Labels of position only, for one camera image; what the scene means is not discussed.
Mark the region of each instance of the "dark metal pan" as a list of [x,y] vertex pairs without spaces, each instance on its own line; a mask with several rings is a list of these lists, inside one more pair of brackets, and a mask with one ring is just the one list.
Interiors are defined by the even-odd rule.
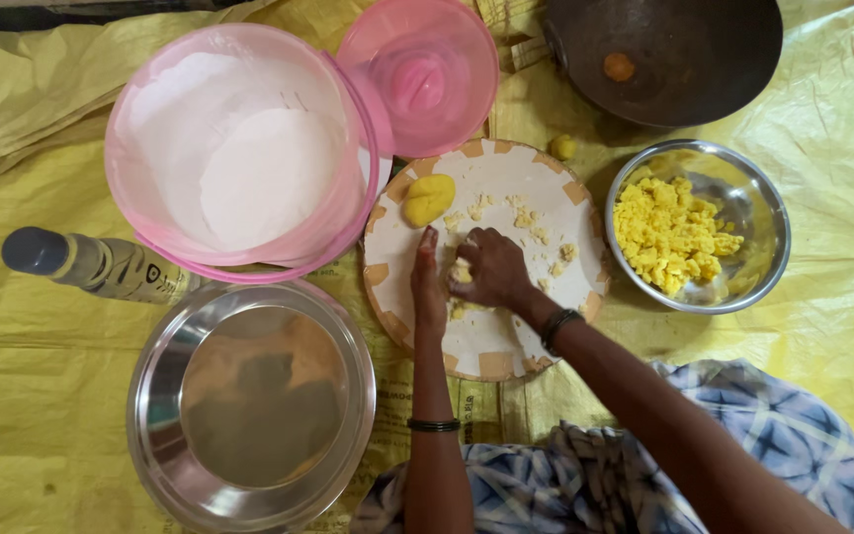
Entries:
[[[661,128],[709,123],[753,101],[783,46],[774,0],[549,0],[545,32],[587,100]],[[604,71],[613,52],[635,66],[624,82]]]

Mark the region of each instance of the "yellow tarpaulin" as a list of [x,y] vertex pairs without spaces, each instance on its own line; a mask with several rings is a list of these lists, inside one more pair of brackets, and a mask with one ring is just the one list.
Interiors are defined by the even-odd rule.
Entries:
[[[161,45],[195,28],[245,19],[334,51],[370,3],[280,0],[105,27],[0,33],[0,245],[24,225],[130,237],[104,181],[101,136],[109,103]],[[513,71],[513,49],[524,36],[539,35],[542,2],[479,0],[475,7],[497,39],[505,70],[492,137],[544,148],[558,133],[572,135],[580,150],[570,166],[599,202],[618,168],[648,144],[713,140],[753,159],[786,201],[792,256],[763,301],[717,317],[678,313],[618,272],[599,328],[643,358],[748,358],[821,396],[854,428],[854,2],[781,2],[788,30],[768,89],[727,119],[667,134],[600,116],[548,61]],[[344,531],[373,477],[409,452],[403,422],[412,366],[374,319],[358,258],[349,254],[308,277],[360,324],[378,377],[378,413],[362,467],[309,526],[313,532]],[[0,261],[0,533],[180,531],[146,496],[125,440],[131,372],[164,312],[11,273]],[[471,422],[462,436],[468,441],[535,443],[560,417],[609,421],[563,364],[499,385],[450,385],[459,417]]]

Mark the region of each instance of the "pan handle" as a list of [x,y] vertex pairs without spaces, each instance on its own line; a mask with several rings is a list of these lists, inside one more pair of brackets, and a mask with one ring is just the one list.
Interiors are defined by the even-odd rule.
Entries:
[[559,37],[559,32],[549,19],[546,19],[546,22],[543,24],[543,37],[546,38],[546,44],[552,52],[552,59],[567,74],[568,57],[565,55],[565,48],[562,46],[562,39]]

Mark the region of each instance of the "pink lid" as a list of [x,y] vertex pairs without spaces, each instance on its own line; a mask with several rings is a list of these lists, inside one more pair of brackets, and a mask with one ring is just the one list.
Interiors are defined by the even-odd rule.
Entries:
[[348,29],[337,59],[362,95],[382,150],[413,158],[469,139],[499,83],[490,32],[457,0],[381,0]]

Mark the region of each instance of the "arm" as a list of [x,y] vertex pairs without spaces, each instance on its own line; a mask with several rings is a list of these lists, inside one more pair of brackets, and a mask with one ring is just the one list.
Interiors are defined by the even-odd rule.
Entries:
[[[472,265],[473,282],[451,291],[508,307],[541,334],[560,307],[529,282],[522,250],[495,230],[476,229],[470,236],[475,245],[461,245],[457,255]],[[848,532],[766,471],[657,372],[586,322],[566,323],[552,344],[648,449],[710,531]]]
[[[427,227],[411,275],[414,329],[414,412],[422,421],[450,421],[440,341],[447,328],[446,298],[436,273],[436,230]],[[404,489],[404,532],[473,531],[473,500],[457,432],[412,432]]]

